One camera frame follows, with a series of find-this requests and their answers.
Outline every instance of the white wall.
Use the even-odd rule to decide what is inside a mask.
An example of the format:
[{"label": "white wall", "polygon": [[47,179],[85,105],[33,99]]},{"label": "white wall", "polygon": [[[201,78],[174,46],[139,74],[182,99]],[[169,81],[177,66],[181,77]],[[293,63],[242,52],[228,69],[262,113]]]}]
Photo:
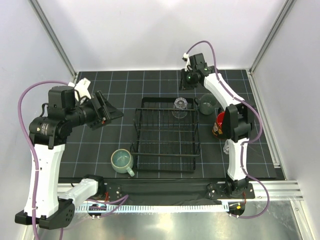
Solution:
[{"label": "white wall", "polygon": [[298,181],[318,234],[319,13],[320,1],[297,0],[254,74],[287,175]]},{"label": "white wall", "polygon": [[[210,41],[218,67],[249,68],[285,0],[39,0],[77,71],[179,69]],[[212,55],[203,45],[209,64]]]},{"label": "white wall", "polygon": [[[27,0],[0,1],[0,23],[0,238],[20,240],[24,226],[14,219],[27,202],[31,153],[18,123],[18,99],[33,83],[68,82],[71,75]],[[40,86],[25,97],[22,114],[27,128],[52,86]]]}]

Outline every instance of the black dish rack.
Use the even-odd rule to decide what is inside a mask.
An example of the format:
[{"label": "black dish rack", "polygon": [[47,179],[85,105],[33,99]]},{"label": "black dish rack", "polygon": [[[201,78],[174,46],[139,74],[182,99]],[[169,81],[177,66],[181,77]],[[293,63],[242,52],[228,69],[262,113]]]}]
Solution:
[{"label": "black dish rack", "polygon": [[[174,97],[144,97],[135,110],[137,139],[130,152],[138,171],[193,172],[200,155],[198,111],[186,98],[187,109],[174,109]],[[183,118],[173,115],[186,112]]]}]

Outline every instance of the mug handle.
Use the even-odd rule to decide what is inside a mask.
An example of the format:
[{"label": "mug handle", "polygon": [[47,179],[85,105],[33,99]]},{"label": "mug handle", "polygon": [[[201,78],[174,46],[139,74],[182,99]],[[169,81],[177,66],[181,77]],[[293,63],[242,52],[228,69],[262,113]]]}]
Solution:
[{"label": "mug handle", "polygon": [[197,106],[199,106],[200,101],[201,101],[201,97],[195,97],[195,98],[194,98],[194,102],[195,102],[195,104],[196,104]]},{"label": "mug handle", "polygon": [[128,174],[130,174],[131,177],[133,177],[135,175],[134,171],[132,171],[131,167],[127,167],[126,171],[128,172]]}]

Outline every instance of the white panel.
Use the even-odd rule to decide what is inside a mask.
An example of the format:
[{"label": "white panel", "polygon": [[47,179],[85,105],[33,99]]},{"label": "white panel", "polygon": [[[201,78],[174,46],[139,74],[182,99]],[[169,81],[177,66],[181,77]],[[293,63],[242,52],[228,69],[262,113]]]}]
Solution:
[{"label": "white panel", "polygon": [[[24,209],[31,176],[31,153],[18,123],[21,93],[44,80],[70,81],[71,75],[27,0],[0,1],[0,189],[1,239],[21,239],[24,226],[14,222]],[[39,86],[25,97],[24,122],[41,113],[48,89]]]},{"label": "white panel", "polygon": [[[40,0],[78,71],[178,69],[200,40],[219,68],[251,67],[285,0]],[[206,45],[203,52],[212,65]]]},{"label": "white panel", "polygon": [[298,181],[320,236],[319,13],[319,1],[297,0],[254,76],[287,176]]}]

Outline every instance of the wall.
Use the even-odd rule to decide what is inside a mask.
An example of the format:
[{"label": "wall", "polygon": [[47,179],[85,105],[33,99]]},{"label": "wall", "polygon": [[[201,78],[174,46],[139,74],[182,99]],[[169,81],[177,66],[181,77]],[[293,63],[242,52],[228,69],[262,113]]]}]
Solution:
[{"label": "wall", "polygon": [[[31,153],[18,123],[18,99],[31,84],[68,82],[71,75],[27,0],[2,0],[0,13],[0,235],[20,240],[25,226],[14,219],[27,202]],[[25,97],[22,114],[27,127],[40,114],[50,87],[39,87]]]},{"label": "wall", "polygon": [[320,237],[320,2],[297,0],[254,73],[288,178]]},{"label": "wall", "polygon": [[[180,69],[209,40],[222,69],[251,67],[285,0],[39,0],[77,71]],[[203,52],[213,63],[208,46]]]}]

